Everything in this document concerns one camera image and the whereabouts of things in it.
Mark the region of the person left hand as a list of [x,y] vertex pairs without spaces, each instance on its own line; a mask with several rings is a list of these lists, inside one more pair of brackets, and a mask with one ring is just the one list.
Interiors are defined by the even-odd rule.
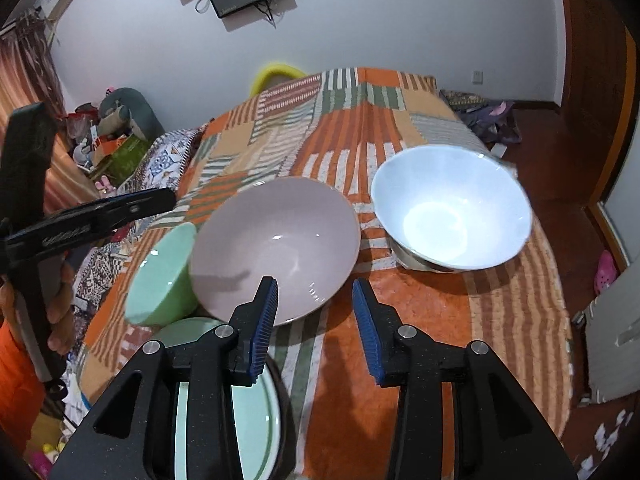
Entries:
[[[73,268],[64,263],[61,268],[60,290],[47,306],[47,317],[51,324],[48,346],[60,356],[69,352],[75,343],[75,321],[72,312],[74,276]],[[2,278],[1,286],[1,311],[3,318],[9,323],[9,330],[17,347],[24,350],[20,323],[14,308],[14,289],[5,276]]]

